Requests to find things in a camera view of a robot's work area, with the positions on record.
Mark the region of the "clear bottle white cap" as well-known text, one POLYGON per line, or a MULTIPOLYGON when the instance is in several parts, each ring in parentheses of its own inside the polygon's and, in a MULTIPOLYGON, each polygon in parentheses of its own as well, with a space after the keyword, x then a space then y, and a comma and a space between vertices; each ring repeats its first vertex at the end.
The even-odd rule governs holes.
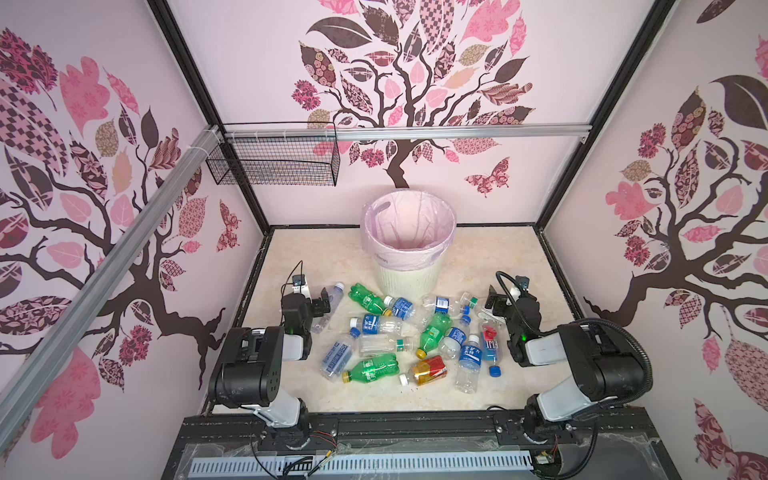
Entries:
POLYGON ((313 322, 311 331, 315 334, 321 333, 330 323, 341 300, 344 296, 345 285, 337 282, 331 286, 322 289, 320 297, 313 300, 313 322))

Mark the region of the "clear bottle red label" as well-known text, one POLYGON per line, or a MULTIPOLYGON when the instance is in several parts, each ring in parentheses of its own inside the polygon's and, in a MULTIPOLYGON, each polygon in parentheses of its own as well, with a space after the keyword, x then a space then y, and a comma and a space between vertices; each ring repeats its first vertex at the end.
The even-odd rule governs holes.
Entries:
POLYGON ((483 360, 488 367, 488 373, 492 378, 500 378, 501 351, 499 347, 499 330, 494 321, 483 321, 480 325, 481 340, 483 346, 483 360))

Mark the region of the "large clear bottle blue label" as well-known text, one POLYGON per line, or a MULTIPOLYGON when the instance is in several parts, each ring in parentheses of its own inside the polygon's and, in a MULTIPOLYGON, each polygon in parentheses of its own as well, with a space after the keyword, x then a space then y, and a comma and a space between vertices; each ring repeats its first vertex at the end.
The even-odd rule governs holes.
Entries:
POLYGON ((354 354, 357 339, 361 331, 352 327, 348 333, 340 336, 326 353, 321 362, 321 375, 332 380, 341 375, 349 360, 354 354))

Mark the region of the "small bottle blue label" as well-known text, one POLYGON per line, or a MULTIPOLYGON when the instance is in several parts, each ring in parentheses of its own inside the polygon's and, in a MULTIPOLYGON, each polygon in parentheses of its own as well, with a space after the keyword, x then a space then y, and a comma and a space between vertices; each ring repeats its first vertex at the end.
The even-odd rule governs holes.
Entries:
POLYGON ((438 346, 439 354, 443 358, 455 359, 460 354, 461 348, 467 339, 470 324, 471 317, 469 315, 462 315, 447 330, 438 346))

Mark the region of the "clear bottle blue chinese label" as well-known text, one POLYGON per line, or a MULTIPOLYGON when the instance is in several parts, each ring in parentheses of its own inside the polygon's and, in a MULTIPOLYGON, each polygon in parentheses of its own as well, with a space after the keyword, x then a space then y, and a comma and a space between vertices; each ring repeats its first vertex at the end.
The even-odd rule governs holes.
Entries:
POLYGON ((398 317, 365 314, 349 319, 349 327, 357 329, 361 335, 396 335, 407 332, 404 321, 398 317))

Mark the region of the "green bottle yellow cap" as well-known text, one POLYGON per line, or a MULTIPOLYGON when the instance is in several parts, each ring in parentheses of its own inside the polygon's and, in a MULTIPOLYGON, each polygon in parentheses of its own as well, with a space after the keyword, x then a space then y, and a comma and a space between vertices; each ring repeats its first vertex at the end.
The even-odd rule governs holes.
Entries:
POLYGON ((427 355, 436 350, 445 332, 452 326, 451 318, 445 313, 435 313, 425 330, 421 333, 416 356, 425 359, 427 355))

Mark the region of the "tall clear bottle blue label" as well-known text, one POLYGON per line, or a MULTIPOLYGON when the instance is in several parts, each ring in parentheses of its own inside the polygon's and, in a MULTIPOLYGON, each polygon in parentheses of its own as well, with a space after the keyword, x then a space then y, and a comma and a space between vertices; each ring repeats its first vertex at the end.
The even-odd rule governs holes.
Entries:
POLYGON ((464 342, 458 360, 458 371, 454 386, 465 394, 477 391, 483 352, 480 337, 470 334, 464 342))

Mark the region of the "clear bottle blue cap label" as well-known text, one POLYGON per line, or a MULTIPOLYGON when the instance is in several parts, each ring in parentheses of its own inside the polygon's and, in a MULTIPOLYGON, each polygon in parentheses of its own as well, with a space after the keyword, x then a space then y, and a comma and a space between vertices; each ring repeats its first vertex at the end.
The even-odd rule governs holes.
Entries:
POLYGON ((421 299, 421 306, 428 313, 443 313, 454 319, 468 315, 478 303, 479 299, 469 292, 463 292, 457 297, 428 294, 421 299))

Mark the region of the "green bottle front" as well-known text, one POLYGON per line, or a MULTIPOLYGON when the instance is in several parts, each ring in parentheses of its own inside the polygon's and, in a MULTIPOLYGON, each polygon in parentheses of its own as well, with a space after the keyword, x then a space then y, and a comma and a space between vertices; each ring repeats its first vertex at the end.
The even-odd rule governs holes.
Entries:
POLYGON ((400 374, 400 366, 394 353, 385 353, 364 358, 351 370, 344 371, 342 381, 344 383, 359 382, 372 383, 385 377, 400 374))

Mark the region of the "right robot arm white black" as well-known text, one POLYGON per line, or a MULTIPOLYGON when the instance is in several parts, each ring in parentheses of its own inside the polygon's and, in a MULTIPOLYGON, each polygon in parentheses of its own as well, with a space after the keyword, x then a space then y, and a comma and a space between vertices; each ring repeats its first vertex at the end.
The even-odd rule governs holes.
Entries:
POLYGON ((603 409, 631 403, 653 386, 649 355, 627 330, 611 321, 586 318, 543 332, 534 296, 509 295, 494 287, 488 290, 482 312, 504 321, 507 349, 519 366, 569 367, 565 380, 526 401, 522 430, 535 442, 568 422, 594 419, 603 409))

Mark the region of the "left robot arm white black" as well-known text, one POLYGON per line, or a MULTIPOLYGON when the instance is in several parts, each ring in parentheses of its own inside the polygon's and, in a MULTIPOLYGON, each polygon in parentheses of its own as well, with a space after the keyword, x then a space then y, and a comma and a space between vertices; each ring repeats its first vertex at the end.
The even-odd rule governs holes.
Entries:
POLYGON ((306 404, 281 387, 282 367, 309 357, 313 320, 329 311, 325 290, 318 298, 289 293, 281 299, 282 324, 230 329, 208 385, 212 406, 222 412, 245 410, 273 430, 307 436, 306 404))

